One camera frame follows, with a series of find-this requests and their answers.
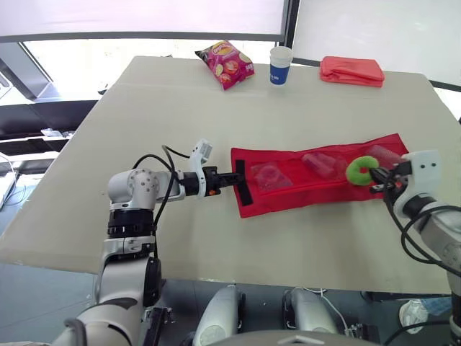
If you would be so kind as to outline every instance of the black strap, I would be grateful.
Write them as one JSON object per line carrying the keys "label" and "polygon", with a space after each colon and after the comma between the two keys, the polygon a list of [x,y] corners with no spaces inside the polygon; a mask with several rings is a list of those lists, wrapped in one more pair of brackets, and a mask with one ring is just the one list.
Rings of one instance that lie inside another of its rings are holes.
{"label": "black strap", "polygon": [[[236,160],[236,173],[242,174],[245,177],[245,160]],[[246,184],[246,179],[237,184],[237,192],[240,196],[242,206],[253,204],[253,198],[251,198],[250,189]]]}

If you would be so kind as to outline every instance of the snack bag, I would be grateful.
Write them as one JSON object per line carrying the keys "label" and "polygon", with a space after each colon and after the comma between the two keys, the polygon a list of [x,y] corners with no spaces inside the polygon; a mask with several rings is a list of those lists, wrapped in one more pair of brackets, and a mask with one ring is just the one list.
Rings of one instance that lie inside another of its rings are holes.
{"label": "snack bag", "polygon": [[250,58],[228,41],[220,41],[195,54],[208,65],[224,90],[254,75]]}

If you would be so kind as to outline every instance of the red fabric pouch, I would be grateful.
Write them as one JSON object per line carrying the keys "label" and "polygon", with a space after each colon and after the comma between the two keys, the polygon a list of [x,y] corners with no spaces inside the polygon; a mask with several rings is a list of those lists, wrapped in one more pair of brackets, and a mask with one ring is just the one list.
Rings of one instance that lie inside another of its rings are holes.
{"label": "red fabric pouch", "polygon": [[375,60],[326,56],[320,64],[322,81],[382,87],[384,73]]}
{"label": "red fabric pouch", "polygon": [[380,164],[388,159],[386,152],[390,158],[408,153],[397,133],[366,143],[303,151],[232,148],[232,170],[245,174],[246,179],[234,187],[240,216],[248,218],[311,204],[381,198],[380,194],[370,193],[368,186],[350,184],[345,175],[350,162],[376,151],[384,153],[382,158],[377,157]]}

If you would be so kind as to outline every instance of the white cable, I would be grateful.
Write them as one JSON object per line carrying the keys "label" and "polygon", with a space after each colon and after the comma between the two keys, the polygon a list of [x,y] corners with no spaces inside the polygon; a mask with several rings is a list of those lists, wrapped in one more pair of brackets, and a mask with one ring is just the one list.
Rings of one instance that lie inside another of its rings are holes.
{"label": "white cable", "polygon": [[311,290],[310,288],[303,287],[303,290],[308,290],[309,292],[316,293],[316,294],[324,294],[326,291],[328,291],[326,288],[321,288],[320,290]]}
{"label": "white cable", "polygon": [[341,315],[341,312],[339,312],[339,310],[333,305],[333,303],[330,302],[330,300],[327,297],[323,295],[323,293],[321,295],[322,298],[325,299],[325,301],[329,304],[329,306],[331,306],[331,308],[338,314],[338,316],[341,317],[341,320],[343,321],[344,325],[344,334],[349,335],[349,328],[346,324],[346,320],[344,319],[343,315]]}
{"label": "white cable", "polygon": [[14,173],[14,168],[13,168],[13,164],[12,162],[8,159],[8,157],[6,157],[4,154],[0,153],[0,157],[3,157],[8,163],[9,163],[9,166],[11,167],[12,169],[12,173]]}

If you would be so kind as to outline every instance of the sneaker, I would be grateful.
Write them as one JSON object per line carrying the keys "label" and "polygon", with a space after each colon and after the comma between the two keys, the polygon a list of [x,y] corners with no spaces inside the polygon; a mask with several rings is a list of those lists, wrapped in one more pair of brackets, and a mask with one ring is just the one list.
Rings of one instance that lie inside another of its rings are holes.
{"label": "sneaker", "polygon": [[[400,307],[398,318],[402,327],[425,322],[428,319],[428,312],[419,299],[411,299]],[[423,327],[417,327],[407,330],[410,334],[418,333]]]}

